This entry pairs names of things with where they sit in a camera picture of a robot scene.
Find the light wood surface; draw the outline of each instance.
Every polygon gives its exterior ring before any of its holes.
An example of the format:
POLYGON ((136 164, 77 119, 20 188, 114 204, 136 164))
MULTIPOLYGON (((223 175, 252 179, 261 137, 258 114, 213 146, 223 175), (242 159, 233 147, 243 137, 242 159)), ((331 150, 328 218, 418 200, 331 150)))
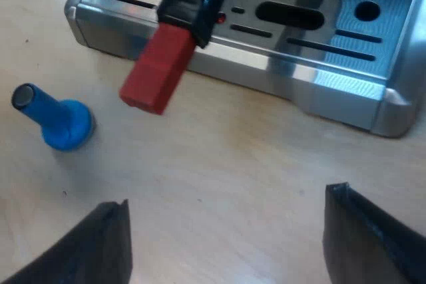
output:
POLYGON ((99 202, 130 200, 132 284, 329 283, 325 185, 348 181, 426 234, 426 121, 388 140, 187 72, 164 116, 118 98, 132 62, 82 47, 66 0, 0 0, 0 281, 99 202), (33 82, 97 119, 72 153, 13 110, 33 82))

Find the oval slot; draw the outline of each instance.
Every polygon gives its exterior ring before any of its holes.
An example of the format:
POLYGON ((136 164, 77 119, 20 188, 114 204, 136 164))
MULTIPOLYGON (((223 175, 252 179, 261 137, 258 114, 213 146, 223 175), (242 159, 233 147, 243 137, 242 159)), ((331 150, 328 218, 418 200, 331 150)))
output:
POLYGON ((261 3, 256 9, 257 18, 306 30, 319 29, 324 24, 324 15, 313 9, 284 5, 273 1, 261 3))

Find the red block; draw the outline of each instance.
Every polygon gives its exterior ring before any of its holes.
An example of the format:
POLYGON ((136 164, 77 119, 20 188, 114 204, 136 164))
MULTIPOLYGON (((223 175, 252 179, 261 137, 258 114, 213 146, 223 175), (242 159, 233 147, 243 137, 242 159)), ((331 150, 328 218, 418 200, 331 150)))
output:
POLYGON ((121 99, 129 106, 162 114, 195 47, 190 31, 160 23, 127 76, 120 90, 121 99))

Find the blue plastic object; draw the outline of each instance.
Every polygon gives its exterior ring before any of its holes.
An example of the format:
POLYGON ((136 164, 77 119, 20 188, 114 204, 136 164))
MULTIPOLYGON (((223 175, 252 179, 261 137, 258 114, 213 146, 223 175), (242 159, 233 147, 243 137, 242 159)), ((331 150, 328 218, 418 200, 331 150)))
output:
POLYGON ((83 103, 57 101, 31 83, 15 89, 12 105, 40 124, 45 142, 60 151, 74 150, 84 144, 94 128, 92 114, 83 103))

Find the stainless steel tray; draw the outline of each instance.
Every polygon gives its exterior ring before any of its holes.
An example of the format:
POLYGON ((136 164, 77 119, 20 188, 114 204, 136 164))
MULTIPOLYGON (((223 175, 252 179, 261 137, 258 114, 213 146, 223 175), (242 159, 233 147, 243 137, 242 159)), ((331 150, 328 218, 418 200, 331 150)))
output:
MULTIPOLYGON (((77 41, 136 59, 161 0, 68 0, 77 41)), ((425 88, 426 0, 225 0, 189 69, 375 134, 412 125, 425 88)))

